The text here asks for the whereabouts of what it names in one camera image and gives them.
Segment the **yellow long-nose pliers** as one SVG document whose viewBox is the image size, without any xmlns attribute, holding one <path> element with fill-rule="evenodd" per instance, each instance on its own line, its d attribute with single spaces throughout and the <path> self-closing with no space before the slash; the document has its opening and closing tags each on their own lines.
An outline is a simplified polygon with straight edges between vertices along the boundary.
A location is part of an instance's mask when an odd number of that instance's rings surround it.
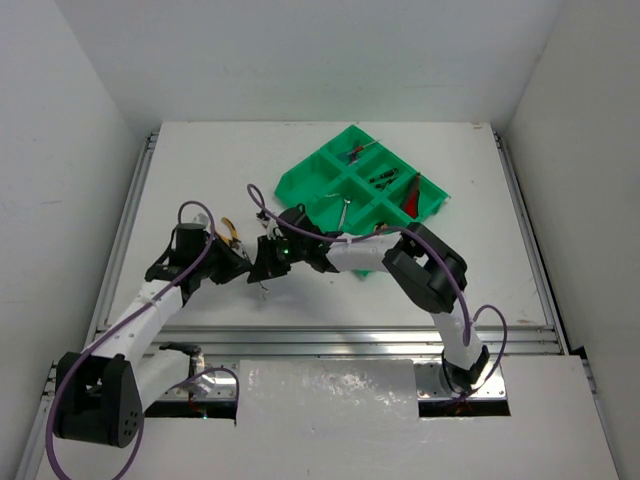
<svg viewBox="0 0 640 480">
<path fill-rule="evenodd" d="M 241 241 L 235 225 L 227 217 L 221 218 L 221 223 L 227 228 L 228 234 L 223 235 L 218 233 L 218 237 L 229 246 L 235 253 L 243 257 L 245 260 L 250 261 L 249 254 Z"/>
</svg>

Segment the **black green precision screwdriver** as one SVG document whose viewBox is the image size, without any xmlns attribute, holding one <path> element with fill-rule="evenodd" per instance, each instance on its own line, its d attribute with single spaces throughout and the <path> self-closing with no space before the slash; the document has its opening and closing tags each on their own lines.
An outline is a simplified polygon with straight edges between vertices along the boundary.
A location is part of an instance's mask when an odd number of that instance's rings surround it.
<svg viewBox="0 0 640 480">
<path fill-rule="evenodd" d="M 376 190 L 385 190 L 386 188 L 388 188 L 391 184 L 393 184 L 395 182 L 394 179 L 388 179 L 384 182 L 380 182 L 374 185 L 374 188 Z"/>
<path fill-rule="evenodd" d="M 385 171 L 385 172 L 383 172 L 383 173 L 381 173 L 381 174 L 379 174 L 377 176 L 371 177 L 369 179 L 369 182 L 370 183 L 376 183 L 376 182 L 379 182 L 379 181 L 382 181 L 382 180 L 385 180 L 385 179 L 388 179 L 388 178 L 393 178 L 397 173 L 398 173 L 398 169 L 397 168 L 389 169 L 389 170 L 387 170 L 387 171 Z"/>
</svg>

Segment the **blue red handle screwdriver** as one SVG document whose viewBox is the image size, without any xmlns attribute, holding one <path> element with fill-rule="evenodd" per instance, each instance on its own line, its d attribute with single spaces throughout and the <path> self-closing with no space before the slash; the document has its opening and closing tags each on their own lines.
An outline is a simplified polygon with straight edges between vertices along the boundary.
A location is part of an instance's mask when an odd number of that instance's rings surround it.
<svg viewBox="0 0 640 480">
<path fill-rule="evenodd" d="M 353 146 L 351 150 L 344 152 L 338 156 L 339 160 L 345 160 L 348 165 L 355 163 L 358 160 L 358 156 L 361 152 L 367 148 L 377 145 L 379 140 L 373 140 L 365 144 L 358 144 Z"/>
</svg>

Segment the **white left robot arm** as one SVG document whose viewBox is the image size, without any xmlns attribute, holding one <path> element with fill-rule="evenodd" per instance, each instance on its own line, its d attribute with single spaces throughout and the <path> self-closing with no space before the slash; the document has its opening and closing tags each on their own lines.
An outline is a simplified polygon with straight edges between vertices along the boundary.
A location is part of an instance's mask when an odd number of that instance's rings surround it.
<svg viewBox="0 0 640 480">
<path fill-rule="evenodd" d="M 53 435 L 124 448 L 140 429 L 145 411 L 167 391 L 178 388 L 196 398 L 211 393 L 215 380 L 200 347 L 169 342 L 152 356 L 145 353 L 203 281 L 226 284 L 250 268 L 205 226 L 177 225 L 121 317 L 82 352 L 59 360 Z"/>
</svg>

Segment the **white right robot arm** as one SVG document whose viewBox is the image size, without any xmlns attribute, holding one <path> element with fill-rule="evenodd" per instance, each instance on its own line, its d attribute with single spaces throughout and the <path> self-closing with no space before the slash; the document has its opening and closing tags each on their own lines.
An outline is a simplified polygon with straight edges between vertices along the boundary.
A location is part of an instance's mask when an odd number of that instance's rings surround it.
<svg viewBox="0 0 640 480">
<path fill-rule="evenodd" d="M 414 305 L 431 315 L 443 343 L 442 376 L 448 389 L 471 394 L 489 361 L 488 348 L 476 334 L 464 297 L 467 264 L 433 232 L 412 222 L 364 236 L 324 233 L 302 205 L 280 215 L 261 210 L 257 219 L 266 234 L 257 239 L 250 283 L 285 276 L 299 262 L 320 273 L 389 274 Z"/>
</svg>

